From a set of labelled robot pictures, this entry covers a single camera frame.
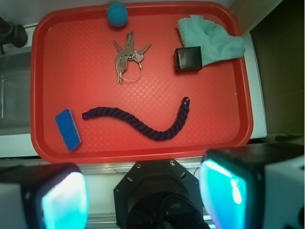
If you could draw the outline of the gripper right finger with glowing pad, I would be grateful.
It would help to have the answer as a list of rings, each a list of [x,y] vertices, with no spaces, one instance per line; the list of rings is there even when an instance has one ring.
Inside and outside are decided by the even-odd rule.
[[[305,148],[250,144],[208,150],[199,170],[203,205],[219,229],[302,229]]]

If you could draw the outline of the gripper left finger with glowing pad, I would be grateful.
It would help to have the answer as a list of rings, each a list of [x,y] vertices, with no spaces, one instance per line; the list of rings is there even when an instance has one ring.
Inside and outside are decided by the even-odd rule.
[[[88,182],[73,163],[0,168],[2,229],[83,229]]]

